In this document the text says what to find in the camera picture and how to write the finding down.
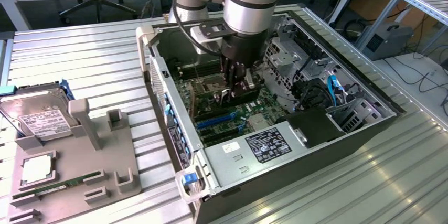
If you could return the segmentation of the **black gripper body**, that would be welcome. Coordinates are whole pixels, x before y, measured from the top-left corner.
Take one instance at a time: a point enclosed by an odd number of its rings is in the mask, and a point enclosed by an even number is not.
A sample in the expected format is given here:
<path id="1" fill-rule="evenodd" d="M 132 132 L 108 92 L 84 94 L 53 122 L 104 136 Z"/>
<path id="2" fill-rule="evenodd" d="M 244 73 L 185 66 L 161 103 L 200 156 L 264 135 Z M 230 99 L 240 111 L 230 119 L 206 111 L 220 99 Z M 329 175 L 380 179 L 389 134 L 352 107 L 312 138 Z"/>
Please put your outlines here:
<path id="1" fill-rule="evenodd" d="M 236 62 L 246 68 L 260 59 L 261 48 L 268 37 L 268 31 L 254 35 L 236 33 L 222 37 L 221 66 L 229 68 Z"/>

